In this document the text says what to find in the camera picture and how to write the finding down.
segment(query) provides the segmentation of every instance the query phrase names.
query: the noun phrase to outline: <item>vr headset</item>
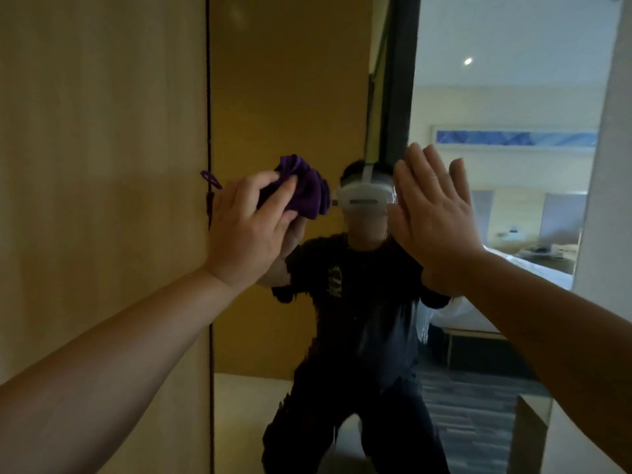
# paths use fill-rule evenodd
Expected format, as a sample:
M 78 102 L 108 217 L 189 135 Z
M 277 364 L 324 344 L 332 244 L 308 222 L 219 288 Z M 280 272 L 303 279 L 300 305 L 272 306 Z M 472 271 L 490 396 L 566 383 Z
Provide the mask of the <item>vr headset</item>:
M 338 188 L 338 205 L 343 211 L 386 213 L 386 206 L 396 203 L 392 178 L 373 174 L 373 164 L 366 164 L 359 179 L 350 179 Z

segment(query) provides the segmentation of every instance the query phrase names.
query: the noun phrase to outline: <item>black pants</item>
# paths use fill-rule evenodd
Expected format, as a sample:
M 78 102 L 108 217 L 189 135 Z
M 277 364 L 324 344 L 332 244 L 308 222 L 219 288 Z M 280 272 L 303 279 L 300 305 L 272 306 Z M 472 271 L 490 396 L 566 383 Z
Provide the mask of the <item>black pants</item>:
M 379 474 L 449 473 L 446 456 L 414 374 L 383 392 L 328 376 L 304 361 L 292 391 L 264 433 L 267 474 L 314 474 L 351 414 L 362 421 L 362 448 Z

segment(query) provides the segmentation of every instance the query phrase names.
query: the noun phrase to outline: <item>floor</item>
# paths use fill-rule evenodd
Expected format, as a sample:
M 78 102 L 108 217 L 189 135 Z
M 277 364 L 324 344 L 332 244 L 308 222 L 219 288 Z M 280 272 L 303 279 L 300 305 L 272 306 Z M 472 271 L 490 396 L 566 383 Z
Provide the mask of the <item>floor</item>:
M 423 397 L 452 474 L 504 474 L 518 394 L 547 395 L 537 382 L 420 366 Z M 291 382 L 215 374 L 217 474 L 260 474 L 261 437 Z M 320 474 L 375 473 L 359 443 L 358 418 L 341 428 Z

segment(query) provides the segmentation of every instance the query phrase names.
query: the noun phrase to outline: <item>white bed sheet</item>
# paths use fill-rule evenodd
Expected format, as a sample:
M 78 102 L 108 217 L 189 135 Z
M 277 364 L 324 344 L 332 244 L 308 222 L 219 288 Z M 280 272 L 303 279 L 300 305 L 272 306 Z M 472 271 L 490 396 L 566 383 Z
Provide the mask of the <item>white bed sheet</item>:
M 487 250 L 497 256 L 505 258 L 516 266 L 526 269 L 529 272 L 557 284 L 557 286 L 570 290 L 573 286 L 573 276 L 551 268 L 540 266 L 524 259 L 501 253 L 500 251 L 487 248 Z M 421 341 L 427 336 L 428 326 L 432 324 L 437 327 L 451 329 L 463 329 L 472 331 L 498 332 L 494 326 L 482 313 L 477 310 L 467 298 L 456 298 L 445 308 L 431 310 L 422 307 L 418 313 L 417 332 Z

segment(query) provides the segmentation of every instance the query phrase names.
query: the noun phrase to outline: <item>neck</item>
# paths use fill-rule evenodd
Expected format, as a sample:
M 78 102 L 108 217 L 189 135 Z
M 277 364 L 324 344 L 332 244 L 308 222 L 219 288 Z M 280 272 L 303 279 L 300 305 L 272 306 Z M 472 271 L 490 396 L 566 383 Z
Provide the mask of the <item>neck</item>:
M 383 239 L 362 239 L 356 238 L 352 234 L 347 234 L 347 244 L 353 251 L 375 251 L 383 242 Z

